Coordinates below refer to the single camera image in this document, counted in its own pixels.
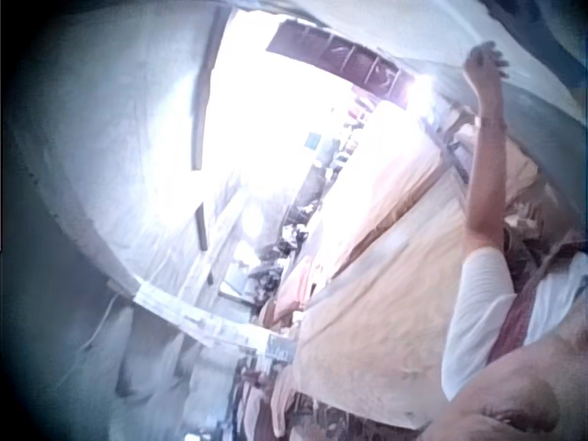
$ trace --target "wire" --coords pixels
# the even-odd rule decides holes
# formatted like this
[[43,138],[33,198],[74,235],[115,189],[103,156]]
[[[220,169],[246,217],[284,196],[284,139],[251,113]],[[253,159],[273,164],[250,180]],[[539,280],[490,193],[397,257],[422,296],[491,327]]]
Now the wire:
[[65,372],[65,374],[60,378],[60,380],[57,383],[55,383],[55,386],[53,386],[50,389],[51,392],[55,392],[57,389],[59,389],[63,385],[63,383],[65,383],[65,381],[67,381],[72,376],[72,374],[75,372],[75,369],[77,368],[77,366],[80,362],[80,355],[90,348],[92,343],[96,340],[96,338],[100,334],[100,331],[102,331],[104,323],[106,322],[108,315],[110,314],[110,311],[112,310],[112,306],[114,305],[114,302],[118,297],[119,297],[118,293],[115,293],[115,295],[112,296],[112,299],[110,299],[110,302],[108,303],[107,309],[104,312],[102,319],[98,323],[98,326],[96,327],[96,329],[94,330],[94,332],[92,333],[90,338],[88,338],[86,340],[86,342],[75,351],[75,360],[73,361],[72,366],[69,369],[67,369],[67,372]]

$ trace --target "t-shirt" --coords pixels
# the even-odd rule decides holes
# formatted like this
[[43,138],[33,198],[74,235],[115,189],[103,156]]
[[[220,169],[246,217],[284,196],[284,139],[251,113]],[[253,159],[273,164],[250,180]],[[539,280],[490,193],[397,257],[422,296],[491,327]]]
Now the t-shirt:
[[[524,345],[534,343],[561,323],[586,274],[588,256],[577,253],[569,265],[557,267],[541,280]],[[503,253],[484,247],[468,256],[441,367],[441,383],[449,400],[485,368],[514,298]]]

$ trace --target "hand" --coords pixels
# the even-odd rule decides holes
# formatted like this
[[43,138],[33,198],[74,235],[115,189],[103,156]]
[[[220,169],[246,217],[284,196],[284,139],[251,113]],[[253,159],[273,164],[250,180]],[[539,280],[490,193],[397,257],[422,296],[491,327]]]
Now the hand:
[[508,62],[503,54],[494,48],[493,41],[474,47],[463,65],[464,75],[478,96],[480,111],[484,114],[502,116],[502,78],[508,78],[503,68]]

